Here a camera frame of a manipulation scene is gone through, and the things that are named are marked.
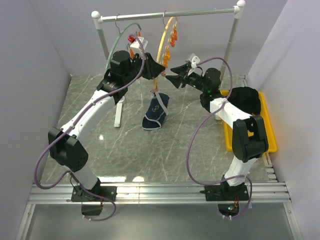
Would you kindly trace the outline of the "yellow clip hanger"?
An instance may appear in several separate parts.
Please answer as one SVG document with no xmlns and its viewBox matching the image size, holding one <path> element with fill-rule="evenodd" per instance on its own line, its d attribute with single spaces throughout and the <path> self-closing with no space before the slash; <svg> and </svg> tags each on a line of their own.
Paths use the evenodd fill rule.
<svg viewBox="0 0 320 240">
<path fill-rule="evenodd" d="M 174 48 L 178 40 L 177 33 L 178 17 L 170 17 L 167 23 L 164 23 L 164 30 L 160 39 L 156 62 L 165 69 L 168 68 L 168 62 L 171 60 L 170 47 Z"/>
</svg>

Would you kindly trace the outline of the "navy blue underwear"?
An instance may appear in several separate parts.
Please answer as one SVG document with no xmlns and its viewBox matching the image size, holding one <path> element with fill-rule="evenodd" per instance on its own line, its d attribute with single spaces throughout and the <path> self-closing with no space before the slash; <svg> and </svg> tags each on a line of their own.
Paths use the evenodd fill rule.
<svg viewBox="0 0 320 240">
<path fill-rule="evenodd" d="M 142 120 L 142 128 L 144 130 L 160 129 L 166 116 L 169 114 L 168 104 L 170 97 L 162 92 L 155 92 L 151 98 L 149 108 Z"/>
</svg>

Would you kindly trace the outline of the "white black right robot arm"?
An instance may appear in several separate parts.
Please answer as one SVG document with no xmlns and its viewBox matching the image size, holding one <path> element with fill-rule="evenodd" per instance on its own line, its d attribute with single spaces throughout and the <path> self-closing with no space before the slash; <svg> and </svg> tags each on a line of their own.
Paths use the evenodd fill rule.
<svg viewBox="0 0 320 240">
<path fill-rule="evenodd" d="M 189 85 L 201 91 L 200 103 L 212 116 L 222 119 L 232 130 L 233 160 L 229 169 L 218 182 L 220 194 L 226 200 L 233 199 L 244 185 L 252 165 L 269 149 L 264 119 L 258 114 L 247 112 L 230 102 L 234 89 L 226 96 L 220 90 L 221 71 L 210 67 L 203 74 L 194 70 L 196 63 L 187 62 L 171 68 L 173 75 L 167 75 L 176 88 Z"/>
</svg>

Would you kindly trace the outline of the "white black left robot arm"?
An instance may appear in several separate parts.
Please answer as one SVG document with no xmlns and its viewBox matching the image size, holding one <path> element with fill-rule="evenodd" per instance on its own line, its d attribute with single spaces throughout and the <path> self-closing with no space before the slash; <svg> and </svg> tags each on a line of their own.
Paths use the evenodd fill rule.
<svg viewBox="0 0 320 240">
<path fill-rule="evenodd" d="M 48 132 L 50 157 L 70 171 L 89 201 L 106 196 L 99 178 L 89 167 L 89 154 L 84 147 L 91 130 L 128 92 L 129 84 L 139 77 L 152 80 L 164 70 L 148 52 L 131 57 L 125 50 L 116 51 L 90 101 L 68 123 Z"/>
</svg>

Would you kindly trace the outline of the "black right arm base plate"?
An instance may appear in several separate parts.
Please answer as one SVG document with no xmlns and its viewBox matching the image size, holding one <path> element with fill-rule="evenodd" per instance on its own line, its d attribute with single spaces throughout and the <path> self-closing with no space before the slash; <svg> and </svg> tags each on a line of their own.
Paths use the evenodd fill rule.
<svg viewBox="0 0 320 240">
<path fill-rule="evenodd" d="M 238 186 L 229 186 L 225 184 L 208 185 L 204 190 L 200 191 L 205 195 L 207 202 L 225 202 L 225 201 L 247 201 L 249 200 L 249 192 L 245 184 Z"/>
</svg>

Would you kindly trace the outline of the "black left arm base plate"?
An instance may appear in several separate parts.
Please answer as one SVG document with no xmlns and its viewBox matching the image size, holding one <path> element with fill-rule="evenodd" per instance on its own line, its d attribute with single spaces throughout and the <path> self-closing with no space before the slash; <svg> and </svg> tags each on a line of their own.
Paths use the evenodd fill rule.
<svg viewBox="0 0 320 240">
<path fill-rule="evenodd" d="M 98 186 L 87 190 L 77 185 L 73 188 L 71 202 L 82 204 L 81 213 L 84 216 L 99 216 L 103 211 L 105 198 L 115 202 L 116 196 L 116 186 Z"/>
</svg>

